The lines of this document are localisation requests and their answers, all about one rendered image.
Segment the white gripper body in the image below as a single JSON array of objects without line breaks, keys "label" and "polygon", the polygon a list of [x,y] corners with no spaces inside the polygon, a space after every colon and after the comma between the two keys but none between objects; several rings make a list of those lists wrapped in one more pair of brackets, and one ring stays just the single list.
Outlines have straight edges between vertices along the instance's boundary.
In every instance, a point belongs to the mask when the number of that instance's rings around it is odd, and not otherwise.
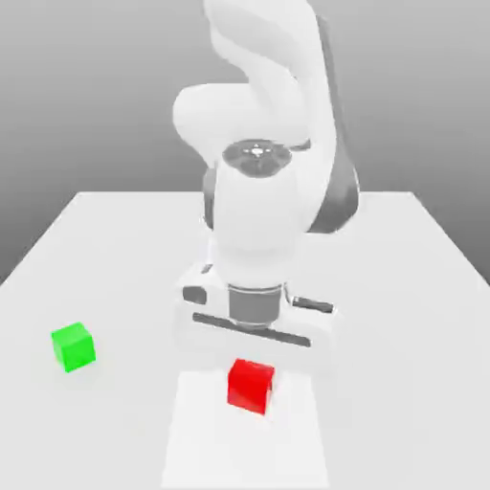
[{"label": "white gripper body", "polygon": [[329,370],[334,360],[335,314],[284,303],[279,319],[262,329],[247,329],[183,301],[174,309],[173,334],[184,349],[220,360],[236,358],[284,370]]}]

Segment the small red cube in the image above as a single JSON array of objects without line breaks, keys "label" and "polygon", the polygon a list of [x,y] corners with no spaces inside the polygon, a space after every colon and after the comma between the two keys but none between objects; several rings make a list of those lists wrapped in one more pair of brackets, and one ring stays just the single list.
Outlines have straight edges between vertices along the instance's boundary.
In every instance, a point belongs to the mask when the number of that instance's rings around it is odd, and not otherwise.
[{"label": "small red cube", "polygon": [[240,409],[264,415],[275,373],[272,366],[236,359],[228,373],[227,402]]}]

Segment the small green cube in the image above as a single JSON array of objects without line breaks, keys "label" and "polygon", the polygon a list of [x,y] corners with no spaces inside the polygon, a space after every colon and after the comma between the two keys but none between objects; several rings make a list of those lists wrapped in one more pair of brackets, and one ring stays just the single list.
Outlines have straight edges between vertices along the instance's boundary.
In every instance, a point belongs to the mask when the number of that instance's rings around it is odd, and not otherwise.
[{"label": "small green cube", "polygon": [[72,323],[51,333],[56,360],[65,372],[93,363],[96,350],[91,333],[83,323]]}]

